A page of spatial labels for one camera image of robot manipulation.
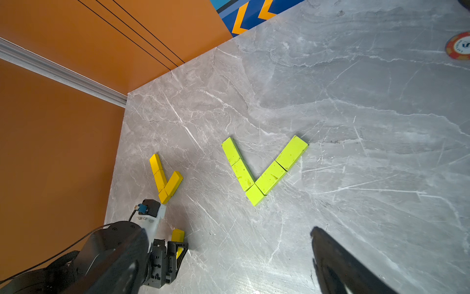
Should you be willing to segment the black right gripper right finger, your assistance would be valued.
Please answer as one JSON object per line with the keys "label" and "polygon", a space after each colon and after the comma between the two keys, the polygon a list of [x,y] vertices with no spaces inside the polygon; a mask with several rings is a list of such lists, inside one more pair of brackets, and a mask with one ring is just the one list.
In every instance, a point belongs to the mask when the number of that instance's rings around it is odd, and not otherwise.
{"label": "black right gripper right finger", "polygon": [[396,292],[322,228],[314,227],[310,236],[315,273],[323,294],[394,294]]}

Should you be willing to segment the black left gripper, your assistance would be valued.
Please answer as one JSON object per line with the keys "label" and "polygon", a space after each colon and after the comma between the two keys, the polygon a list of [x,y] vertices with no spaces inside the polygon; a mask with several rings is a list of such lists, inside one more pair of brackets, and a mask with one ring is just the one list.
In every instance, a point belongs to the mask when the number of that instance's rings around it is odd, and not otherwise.
{"label": "black left gripper", "polygon": [[155,239],[151,246],[143,285],[162,288],[171,284],[177,278],[187,251],[187,242]]}

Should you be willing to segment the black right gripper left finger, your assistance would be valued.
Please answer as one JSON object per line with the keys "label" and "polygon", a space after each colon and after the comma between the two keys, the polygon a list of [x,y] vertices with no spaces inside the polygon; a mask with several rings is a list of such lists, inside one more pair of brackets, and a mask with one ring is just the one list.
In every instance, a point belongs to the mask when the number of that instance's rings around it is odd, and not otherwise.
{"label": "black right gripper left finger", "polygon": [[135,294],[143,283],[149,240],[141,228],[107,228],[91,235],[73,261],[64,294]]}

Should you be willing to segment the yellow long block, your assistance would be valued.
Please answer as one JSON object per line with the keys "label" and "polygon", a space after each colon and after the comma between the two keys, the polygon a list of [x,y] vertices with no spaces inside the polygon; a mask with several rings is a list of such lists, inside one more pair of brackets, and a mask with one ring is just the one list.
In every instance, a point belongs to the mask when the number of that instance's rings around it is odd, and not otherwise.
{"label": "yellow long block", "polygon": [[[184,242],[184,237],[185,237],[185,231],[180,230],[180,229],[174,229],[172,231],[172,236],[171,236],[171,241],[177,242],[177,243],[183,243]],[[180,255],[182,254],[183,248],[178,247],[177,253],[176,253],[176,258],[179,258]]]}
{"label": "yellow long block", "polygon": [[158,170],[154,174],[155,184],[158,192],[162,192],[167,185],[167,179],[163,170]]}
{"label": "yellow long block", "polygon": [[155,175],[157,172],[163,170],[162,163],[160,161],[158,154],[153,154],[152,157],[149,159],[149,163],[151,166],[151,170]]}
{"label": "yellow long block", "polygon": [[179,171],[175,171],[171,175],[170,179],[168,180],[168,182],[165,186],[165,192],[167,193],[167,195],[169,197],[174,196],[174,194],[176,193],[178,187],[182,183],[182,180],[183,180],[183,176],[181,175],[181,173]]}

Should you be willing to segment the small yellow cube block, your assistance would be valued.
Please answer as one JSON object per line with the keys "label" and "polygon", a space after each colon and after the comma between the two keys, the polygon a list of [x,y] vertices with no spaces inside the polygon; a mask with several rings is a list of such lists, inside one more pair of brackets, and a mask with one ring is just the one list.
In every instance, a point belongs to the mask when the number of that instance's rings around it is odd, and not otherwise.
{"label": "small yellow cube block", "polygon": [[166,205],[170,199],[171,199],[171,196],[166,192],[165,189],[159,192],[159,200],[162,205]]}

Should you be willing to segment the lime green long block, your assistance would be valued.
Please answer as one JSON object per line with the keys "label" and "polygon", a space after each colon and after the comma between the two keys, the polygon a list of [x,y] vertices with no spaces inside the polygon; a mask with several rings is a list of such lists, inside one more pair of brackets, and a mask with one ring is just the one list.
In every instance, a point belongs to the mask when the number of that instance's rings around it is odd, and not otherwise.
{"label": "lime green long block", "polygon": [[279,154],[276,162],[286,171],[289,171],[307,148],[308,144],[295,135]]}
{"label": "lime green long block", "polygon": [[256,180],[255,184],[264,195],[268,195],[286,173],[287,171],[277,161],[274,161]]}
{"label": "lime green long block", "polygon": [[235,141],[231,137],[228,137],[221,146],[231,166],[242,158]]}
{"label": "lime green long block", "polygon": [[255,183],[253,176],[243,159],[237,160],[232,169],[244,192],[248,191]]}

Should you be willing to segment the small lime green cube block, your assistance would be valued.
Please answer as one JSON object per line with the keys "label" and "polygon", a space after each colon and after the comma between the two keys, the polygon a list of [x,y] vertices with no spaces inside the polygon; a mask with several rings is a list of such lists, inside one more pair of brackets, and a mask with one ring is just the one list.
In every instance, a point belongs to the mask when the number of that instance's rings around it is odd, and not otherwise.
{"label": "small lime green cube block", "polygon": [[254,207],[256,207],[265,198],[265,195],[256,184],[246,191],[246,196]]}

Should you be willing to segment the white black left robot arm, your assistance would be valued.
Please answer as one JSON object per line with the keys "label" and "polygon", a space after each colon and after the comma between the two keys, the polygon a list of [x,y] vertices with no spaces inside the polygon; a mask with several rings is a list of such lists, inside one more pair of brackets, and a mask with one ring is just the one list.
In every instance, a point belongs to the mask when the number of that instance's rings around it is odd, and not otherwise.
{"label": "white black left robot arm", "polygon": [[119,221],[93,232],[80,251],[58,257],[47,267],[28,270],[1,288],[3,294],[136,294],[177,277],[188,243],[148,240],[145,229]]}

